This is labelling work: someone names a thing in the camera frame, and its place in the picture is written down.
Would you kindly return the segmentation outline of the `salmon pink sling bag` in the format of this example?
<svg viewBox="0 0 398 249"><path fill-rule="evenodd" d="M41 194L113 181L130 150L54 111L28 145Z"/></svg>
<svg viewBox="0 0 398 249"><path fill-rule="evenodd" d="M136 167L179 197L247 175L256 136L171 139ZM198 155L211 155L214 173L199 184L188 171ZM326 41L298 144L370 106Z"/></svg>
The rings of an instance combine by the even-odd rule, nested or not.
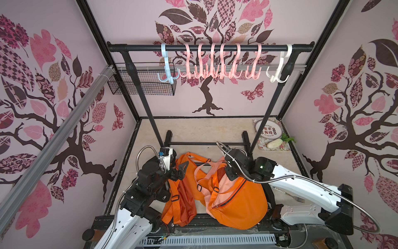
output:
<svg viewBox="0 0 398 249"><path fill-rule="evenodd" d="M236 189L236 180L229 180L226 166L222 157L219 161L210 161L194 171L195 189L209 209L226 202Z"/></svg>

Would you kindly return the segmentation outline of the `bright orange sling bag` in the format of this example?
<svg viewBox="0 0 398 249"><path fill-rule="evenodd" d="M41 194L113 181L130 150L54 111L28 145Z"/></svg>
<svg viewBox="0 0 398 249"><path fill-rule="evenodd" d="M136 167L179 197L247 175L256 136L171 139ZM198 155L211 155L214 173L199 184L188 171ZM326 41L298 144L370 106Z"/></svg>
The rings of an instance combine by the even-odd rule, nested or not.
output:
<svg viewBox="0 0 398 249"><path fill-rule="evenodd" d="M206 212L220 224L246 230L257 225L268 211L268 203L260 184L238 177L233 195L223 204Z"/></svg>

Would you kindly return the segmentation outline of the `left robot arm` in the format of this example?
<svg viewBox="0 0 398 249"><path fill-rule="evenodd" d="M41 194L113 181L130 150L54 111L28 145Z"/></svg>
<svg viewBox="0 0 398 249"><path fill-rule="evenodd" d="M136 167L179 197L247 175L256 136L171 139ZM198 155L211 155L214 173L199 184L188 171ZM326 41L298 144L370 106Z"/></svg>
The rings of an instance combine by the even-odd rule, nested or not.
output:
<svg viewBox="0 0 398 249"><path fill-rule="evenodd" d="M97 249L134 249L152 231L161 226L161 213L150 205L153 201L178 200L171 186L183 180L188 168L176 165L176 152L162 147L143 166L137 166L137 177L123 192L115 208L114 220L97 245Z"/></svg>

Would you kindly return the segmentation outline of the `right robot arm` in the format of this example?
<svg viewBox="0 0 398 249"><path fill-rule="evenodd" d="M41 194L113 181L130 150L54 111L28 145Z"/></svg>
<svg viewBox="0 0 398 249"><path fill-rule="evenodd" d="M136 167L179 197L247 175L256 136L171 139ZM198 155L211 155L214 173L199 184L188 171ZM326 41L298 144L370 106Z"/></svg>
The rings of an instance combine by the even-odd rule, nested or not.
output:
<svg viewBox="0 0 398 249"><path fill-rule="evenodd" d="M229 179L240 177L246 182L267 185L271 189L278 189L311 202L307 206L283 206L279 218L285 224L290 226L296 224L324 225L343 235L352 235L354 230L370 234L381 233L378 221L369 212L354 203L351 186L346 184L327 185L296 174L268 158L252 159L240 148L230 148L220 141L216 145L225 156L226 172ZM354 209L359 210L373 222L372 230L354 225Z"/></svg>

